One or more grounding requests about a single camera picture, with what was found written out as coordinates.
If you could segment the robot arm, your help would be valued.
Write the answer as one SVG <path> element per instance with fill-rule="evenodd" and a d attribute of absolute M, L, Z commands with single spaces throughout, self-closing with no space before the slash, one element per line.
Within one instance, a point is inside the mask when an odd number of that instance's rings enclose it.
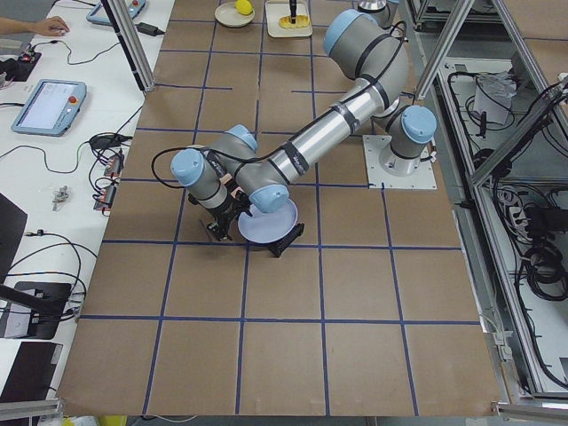
<path fill-rule="evenodd" d="M 393 175 L 402 162 L 418 162 L 434 137 L 435 115 L 399 99 L 408 75 L 401 37 L 349 9 L 329 25 L 323 47 L 354 86 L 271 154 L 257 156 L 255 138 L 235 125 L 210 146 L 186 147 L 171 160 L 171 173 L 191 202 L 213 216 L 209 229 L 217 239 L 225 239 L 232 221 L 252 207 L 278 211 L 288 201 L 288 186 L 371 118 L 390 135 L 383 159 L 395 161 L 384 167 Z"/>
<path fill-rule="evenodd" d="M 358 1 L 356 9 L 341 12 L 335 21 L 345 23 L 363 17 L 372 21 L 376 26 L 386 29 L 393 24 L 398 4 L 399 1 L 387 0 Z"/>

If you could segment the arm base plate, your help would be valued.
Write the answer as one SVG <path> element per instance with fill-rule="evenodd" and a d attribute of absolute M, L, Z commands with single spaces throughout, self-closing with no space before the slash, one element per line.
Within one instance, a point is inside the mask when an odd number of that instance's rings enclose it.
<path fill-rule="evenodd" d="M 391 150 L 391 136 L 364 135 L 363 147 L 367 182 L 372 189 L 426 190 L 438 189 L 428 151 L 414 159 L 403 159 Z"/>

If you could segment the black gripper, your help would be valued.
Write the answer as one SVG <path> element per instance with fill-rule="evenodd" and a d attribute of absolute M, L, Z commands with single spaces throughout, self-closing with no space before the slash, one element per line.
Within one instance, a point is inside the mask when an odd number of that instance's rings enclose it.
<path fill-rule="evenodd" d="M 297 22 L 297 1 L 296 0 L 289 0 L 289 11 L 292 13 L 292 22 Z"/>
<path fill-rule="evenodd" d="M 245 193 L 236 193 L 236 196 L 228 194 L 225 200 L 217 207 L 208 209 L 214 221 L 208 224 L 208 230 L 213 235 L 228 235 L 232 222 L 241 213 L 250 216 L 251 202 Z"/>

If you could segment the person's hand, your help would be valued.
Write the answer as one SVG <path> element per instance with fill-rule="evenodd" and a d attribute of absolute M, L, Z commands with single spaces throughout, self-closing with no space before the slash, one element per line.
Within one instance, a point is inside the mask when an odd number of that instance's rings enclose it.
<path fill-rule="evenodd" d="M 34 32 L 40 36 L 64 36 L 69 31 L 68 24 L 60 16 L 37 21 L 34 29 Z"/>

